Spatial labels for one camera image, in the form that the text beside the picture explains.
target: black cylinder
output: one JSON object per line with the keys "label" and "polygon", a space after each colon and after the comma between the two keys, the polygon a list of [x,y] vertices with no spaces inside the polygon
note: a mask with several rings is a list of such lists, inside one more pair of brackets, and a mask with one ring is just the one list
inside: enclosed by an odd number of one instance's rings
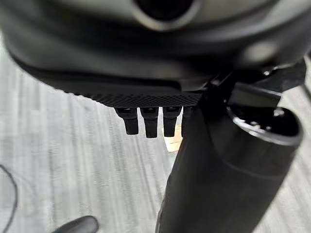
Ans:
{"label": "black cylinder", "polygon": [[158,233],[250,233],[275,197],[302,139],[286,109],[197,107],[159,213]]}

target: floor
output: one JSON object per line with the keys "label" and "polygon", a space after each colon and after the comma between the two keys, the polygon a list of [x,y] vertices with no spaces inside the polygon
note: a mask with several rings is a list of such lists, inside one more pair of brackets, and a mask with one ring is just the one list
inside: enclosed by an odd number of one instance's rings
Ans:
{"label": "floor", "polygon": [[[297,87],[284,94],[281,105],[297,113],[305,138],[255,232],[308,233],[311,104]],[[160,120],[158,138],[146,139],[140,116],[141,134],[126,135],[113,109],[37,82],[0,44],[0,163],[12,172],[20,198],[9,232],[48,233],[83,215],[95,215],[101,233],[154,232],[176,156],[167,152],[162,124]],[[0,190],[2,232],[14,197],[3,173]]]}

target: round hole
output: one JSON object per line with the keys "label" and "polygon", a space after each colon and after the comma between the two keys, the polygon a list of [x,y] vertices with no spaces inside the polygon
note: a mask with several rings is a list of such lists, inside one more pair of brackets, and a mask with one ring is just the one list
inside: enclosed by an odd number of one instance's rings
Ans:
{"label": "round hole", "polygon": [[183,16],[193,0],[135,0],[141,10],[159,21],[171,21]]}

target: black cable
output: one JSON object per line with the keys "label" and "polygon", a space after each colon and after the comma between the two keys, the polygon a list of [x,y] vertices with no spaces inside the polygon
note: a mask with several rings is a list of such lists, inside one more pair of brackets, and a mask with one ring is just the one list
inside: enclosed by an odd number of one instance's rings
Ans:
{"label": "black cable", "polygon": [[11,215],[10,215],[10,218],[3,230],[3,233],[7,233],[12,222],[13,222],[13,219],[14,219],[14,216],[15,216],[15,212],[16,212],[16,209],[17,209],[17,205],[18,205],[18,188],[17,188],[17,184],[12,176],[12,174],[5,168],[5,166],[1,165],[0,164],[0,168],[4,171],[4,173],[6,173],[6,175],[10,178],[11,180],[11,183],[14,187],[14,191],[15,191],[15,200],[14,200],[14,206],[13,206],[13,209],[12,209],[12,212],[11,212]]}

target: striped carpet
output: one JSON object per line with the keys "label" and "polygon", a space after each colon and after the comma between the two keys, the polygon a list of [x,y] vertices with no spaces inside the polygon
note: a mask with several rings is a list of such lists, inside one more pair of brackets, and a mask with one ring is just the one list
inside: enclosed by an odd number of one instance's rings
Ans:
{"label": "striped carpet", "polygon": [[[257,233],[311,232],[311,105],[300,87],[282,99],[305,126],[290,174]],[[0,162],[19,188],[10,233],[45,233],[94,215],[101,233],[152,233],[175,153],[126,135],[113,109],[54,90],[21,71],[0,45]],[[0,232],[14,191],[0,172]]]}

